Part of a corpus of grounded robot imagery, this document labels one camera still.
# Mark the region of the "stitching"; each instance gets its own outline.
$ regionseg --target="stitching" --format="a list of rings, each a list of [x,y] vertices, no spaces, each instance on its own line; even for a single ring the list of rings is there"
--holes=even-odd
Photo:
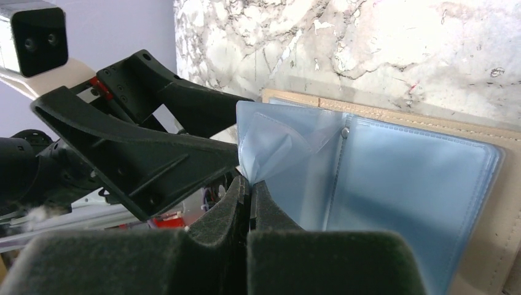
[[[346,121],[343,128],[348,127],[348,121]],[[329,224],[329,215],[331,214],[331,210],[333,209],[333,202],[335,201],[335,195],[337,193],[337,184],[339,181],[339,174],[340,174],[340,166],[342,165],[342,157],[344,156],[344,146],[346,145],[347,138],[342,138],[342,144],[340,145],[340,153],[339,153],[339,161],[337,164],[337,171],[335,173],[335,180],[333,180],[333,190],[331,194],[331,200],[329,201],[329,210],[327,211],[327,219],[324,223],[324,230],[326,230],[327,225]]]
[[[496,135],[496,134],[488,134],[488,133],[484,133],[484,132],[475,132],[475,131],[472,131],[472,130],[452,128],[452,127],[448,127],[448,126],[436,125],[436,124],[426,123],[426,122],[422,122],[422,121],[412,121],[412,120],[407,120],[407,119],[398,118],[398,117],[392,117],[392,116],[383,116],[382,114],[379,114],[379,113],[376,113],[376,112],[360,111],[360,110],[349,108],[349,107],[346,107],[346,106],[337,106],[337,105],[329,104],[329,103],[320,103],[319,107],[322,107],[322,106],[331,106],[333,108],[340,108],[340,109],[343,109],[343,110],[346,110],[346,111],[347,110],[352,110],[352,111],[356,111],[356,112],[361,113],[361,114],[370,114],[370,115],[378,116],[380,118],[401,120],[401,121],[406,121],[406,122],[414,123],[414,124],[421,124],[421,125],[427,125],[427,126],[432,126],[432,127],[440,127],[440,128],[451,129],[451,130],[456,130],[456,131],[466,132],[466,133],[472,133],[472,134],[487,135],[487,136],[490,136],[490,137],[502,138],[502,139],[505,139],[505,140],[521,141],[520,138],[505,137],[505,136],[500,136],[500,135]]]
[[[494,283],[494,279],[496,278],[496,275],[498,274],[499,265],[503,261],[504,257],[506,256],[506,250],[508,249],[508,245],[510,244],[510,241],[512,240],[512,235],[515,232],[515,228],[517,227],[517,222],[521,219],[521,210],[517,213],[517,218],[514,221],[514,225],[512,226],[512,230],[510,231],[510,234],[508,235],[508,239],[506,240],[505,246],[501,252],[501,256],[499,257],[498,263],[496,264],[496,267],[494,269],[494,272],[492,274],[492,278],[490,279],[490,282],[488,283],[488,289],[492,289],[492,283]]]

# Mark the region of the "black 3d-printed part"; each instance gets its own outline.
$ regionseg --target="black 3d-printed part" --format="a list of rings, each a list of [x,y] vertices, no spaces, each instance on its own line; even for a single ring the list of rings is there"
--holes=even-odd
[[[141,220],[168,211],[238,165],[234,144],[123,122],[66,87],[41,96],[31,108]]]
[[[236,123],[238,101],[251,101],[181,79],[147,50],[96,75],[135,122],[140,123],[164,104],[188,134],[205,138]]]

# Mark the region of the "camera lens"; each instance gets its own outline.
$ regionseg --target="camera lens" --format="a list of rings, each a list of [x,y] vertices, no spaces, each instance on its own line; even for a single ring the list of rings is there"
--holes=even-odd
[[[56,35],[54,34],[50,34],[47,40],[49,41],[49,44],[52,46],[56,46],[58,44],[58,37],[56,37]]]
[[[32,38],[27,38],[25,40],[25,49],[29,52],[34,52],[36,50],[36,43]]]

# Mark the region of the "camera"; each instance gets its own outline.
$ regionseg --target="camera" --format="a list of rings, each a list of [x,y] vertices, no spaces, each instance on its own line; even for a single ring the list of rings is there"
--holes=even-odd
[[[65,65],[65,13],[45,1],[0,0],[0,49],[0,67],[24,77]]]

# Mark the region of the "black foam pad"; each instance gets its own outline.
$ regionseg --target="black foam pad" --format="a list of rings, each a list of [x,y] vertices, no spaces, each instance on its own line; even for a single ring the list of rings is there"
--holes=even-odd
[[[188,232],[41,235],[24,249],[0,294],[244,294],[247,187],[244,178],[235,178]]]
[[[257,230],[303,230],[273,201],[265,181],[253,185],[251,218]]]
[[[369,232],[254,231],[248,295],[425,294],[409,247]]]

